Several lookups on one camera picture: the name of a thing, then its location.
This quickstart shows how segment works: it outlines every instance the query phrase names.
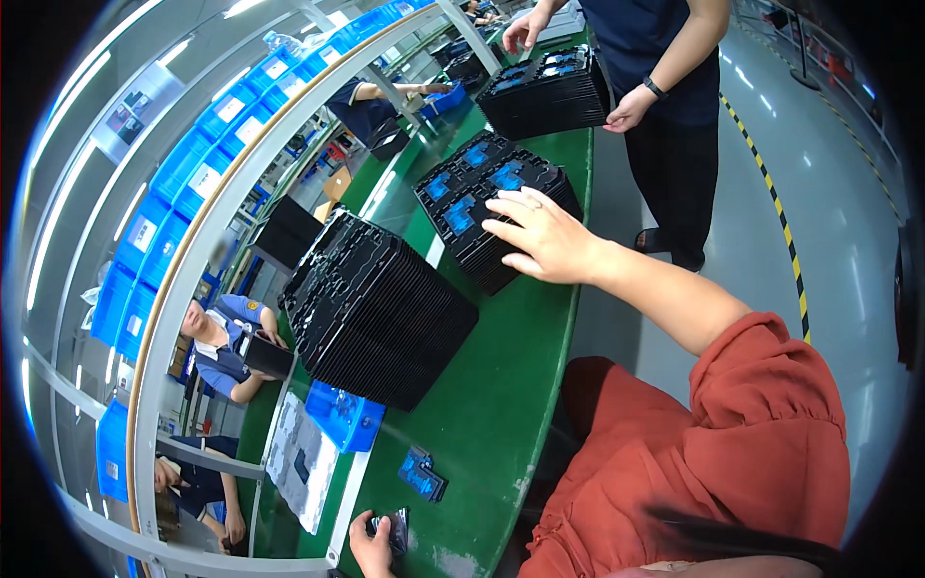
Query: black pole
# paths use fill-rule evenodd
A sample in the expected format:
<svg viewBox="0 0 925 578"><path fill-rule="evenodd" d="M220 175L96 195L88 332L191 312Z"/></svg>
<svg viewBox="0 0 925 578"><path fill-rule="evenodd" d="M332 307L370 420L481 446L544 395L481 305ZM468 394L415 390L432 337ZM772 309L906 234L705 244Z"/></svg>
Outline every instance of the black pole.
<svg viewBox="0 0 925 578"><path fill-rule="evenodd" d="M800 40L800 60L803 64L802 73L797 72L796 68L791 68L790 76L794 77L794 80L802 84L803 86L810 88L814 91L819 89L819 83L814 79L811 79L807 76L807 43L806 39L803 37L803 25L800 23L800 15L795 14L796 16L796 33L799 36Z"/></svg>

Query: person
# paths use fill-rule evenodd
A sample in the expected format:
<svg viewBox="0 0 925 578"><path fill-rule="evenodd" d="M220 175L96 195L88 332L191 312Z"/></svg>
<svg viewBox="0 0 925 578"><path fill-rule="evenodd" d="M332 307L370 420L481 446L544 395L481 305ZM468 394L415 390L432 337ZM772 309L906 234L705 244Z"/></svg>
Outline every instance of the person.
<svg viewBox="0 0 925 578"><path fill-rule="evenodd" d="M462 12L465 13L466 17L469 18L469 21L476 26L491 24L499 18L497 14L491 13L485 14L484 16L478 16L478 0L469 0L468 2L463 2L461 8Z"/></svg>
<svg viewBox="0 0 925 578"><path fill-rule="evenodd" d="M180 333L193 339L195 364L205 383L237 403L247 403L273 377L244 365L234 350L247 332L260 332L288 349L279 336L277 318L266 305L243 295L221 295L208 311L190 301Z"/></svg>
<svg viewBox="0 0 925 578"><path fill-rule="evenodd" d="M234 437L171 436L170 439L215 455L233 458L238 453L238 440ZM247 534L238 502L238 483L230 473L158 456L154 459L154 491L166 493L178 508L208 526L218 538L218 548L223 554L229 553L226 540L233 546ZM209 515L205 508L206 504L220 501L225 502L224 523Z"/></svg>
<svg viewBox="0 0 925 578"><path fill-rule="evenodd" d="M513 221L482 223L522 251L504 256L507 266L607 291L699 358L690 411L610 360L569 362L561 396L584 442L546 502L520 575L821 575L805 560L743 554L744 543L728 549L746 558L678 558L647 514L669 508L834 551L847 519L848 452L838 388L820 355L790 338L777 315L752 312L699 275L596 237L539 191L499 191L486 206ZM356 525L351 549L364 575L388 575L388 548Z"/></svg>
<svg viewBox="0 0 925 578"><path fill-rule="evenodd" d="M539 0L504 32L504 47L533 46L564 4ZM635 247L699 271L719 170L718 44L729 0L582 0L582 8L618 101L604 128L625 134L633 178L659 225Z"/></svg>
<svg viewBox="0 0 925 578"><path fill-rule="evenodd" d="M445 94L452 88L447 84L394 84L399 94ZM340 122L360 140L366 148L372 146L370 137L379 126L398 115L386 95L372 82L356 77L350 79L325 103Z"/></svg>

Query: yellow and black floor stripe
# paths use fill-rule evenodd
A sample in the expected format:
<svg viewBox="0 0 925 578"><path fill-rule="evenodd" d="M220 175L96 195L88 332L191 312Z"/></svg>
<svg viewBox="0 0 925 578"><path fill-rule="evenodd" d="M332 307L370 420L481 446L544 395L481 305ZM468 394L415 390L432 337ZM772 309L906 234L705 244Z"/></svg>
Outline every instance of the yellow and black floor stripe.
<svg viewBox="0 0 925 578"><path fill-rule="evenodd" d="M725 105L726 110L729 111L729 115L735 121L735 125L739 128L742 136L745 137L748 148L751 150L752 155L755 157L755 162L758 163L758 168L761 170L761 176L764 177L764 184L768 186L768 192L771 194L771 200L774 201L774 209L777 211L777 216L781 219L781 227L783 227L783 238L787 241L787 251L790 252L790 264L794 268L796 295L800 300L800 324L803 328L803 340L806 341L806 343L810 343L809 312L807 310L806 288L803 287L803 273L800 271L800 260L796 257L794 235L791 233L790 225L787 224L787 217L783 213L783 205L781 204L781 199L777 196L777 191L774 189L774 182L771 180L771 175L768 173L768 168L764 166L764 161L761 159L761 155L758 153L758 149L755 148L755 143L752 141L751 137L748 136L748 131L742 124L739 116L733 110L732 105L730 105L729 101L726 100L726 97L722 95L722 92L720 92L720 100L722 101L723 105Z"/></svg>
<svg viewBox="0 0 925 578"><path fill-rule="evenodd" d="M775 55L777 55L777 57L780 58L788 67L790 67L793 70L796 70L796 67L790 64L790 61L787 60L781 53L777 52L777 49L771 46L771 44L768 43L768 41L758 36L755 32L742 26L742 24L738 21L735 22L735 26L737 26L738 29L744 32L745 34L748 34L749 36L751 36L758 42L764 44L764 46L768 50L770 50ZM899 217L899 211L896 210L896 203L893 201L893 195L890 194L890 190L887 189L886 183L883 182L883 177L880 176L880 171L877 170L876 165L873 164L873 159L870 158L870 154L868 154L867 150L864 148L864 144L862 144L861 141L857 138L857 135L855 134L855 132L851 130L851 127L848 125L845 118L842 117L842 114L838 112L838 109L835 108L835 106L829 102L829 99L825 97L825 94L823 94L822 91L816 91L816 92L819 94L819 97L822 99L822 101L832 110L832 112L835 113L835 117L837 117L839 120L842 121L842 125L845 126L845 129L848 131L848 134L851 135L851 138L855 140L855 144L861 150L861 153L864 154L864 158L868 160L868 164L870 164L870 170L873 171L874 177L877 178L877 182L879 182L880 186L883 188L883 193L886 194L886 201L890 204L890 208L893 209L893 215L896 217L896 221L901 225L902 219Z"/></svg>

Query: black wristwatch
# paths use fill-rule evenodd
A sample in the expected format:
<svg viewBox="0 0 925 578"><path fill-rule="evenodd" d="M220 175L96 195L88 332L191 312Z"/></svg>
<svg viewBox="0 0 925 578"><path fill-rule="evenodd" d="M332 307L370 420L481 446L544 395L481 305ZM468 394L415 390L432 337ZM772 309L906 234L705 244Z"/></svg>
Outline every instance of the black wristwatch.
<svg viewBox="0 0 925 578"><path fill-rule="evenodd" d="M642 83L646 85L646 88L653 91L655 95L659 97L659 100L663 101L666 98L668 98L668 93L663 92L662 89L656 86L655 82L653 82L652 79L649 78L648 76L642 79Z"/></svg>

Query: factory floor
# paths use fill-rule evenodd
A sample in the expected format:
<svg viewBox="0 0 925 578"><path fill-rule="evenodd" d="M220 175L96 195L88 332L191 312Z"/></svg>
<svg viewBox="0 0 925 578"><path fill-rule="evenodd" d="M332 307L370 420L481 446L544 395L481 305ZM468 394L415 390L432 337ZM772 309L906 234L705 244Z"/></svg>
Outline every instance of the factory floor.
<svg viewBox="0 0 925 578"><path fill-rule="evenodd" d="M752 309L777 313L794 338L804 337L803 317L808 319L810 342L829 364L845 408L852 476L847 539L889 459L906 394L893 321L898 221L871 163L902 217L906 204L899 171L876 143L858 146L820 94L794 81L788 65L758 38L733 25L720 47L721 93L754 142L780 198L806 305L801 306L788 239L766 179L723 103L720 172L701 275ZM822 94L831 90L823 86ZM853 112L840 111L863 135L867 120ZM630 173L623 136L603 129L595 129L589 226L623 244L632 243L642 228L656 226ZM622 364L689 407L687 376L694 356L625 303L583 288L570 357L589 355ZM568 461L562 443L548 453L557 454L553 462ZM529 539L523 531L515 534L496 576L516 574Z"/></svg>

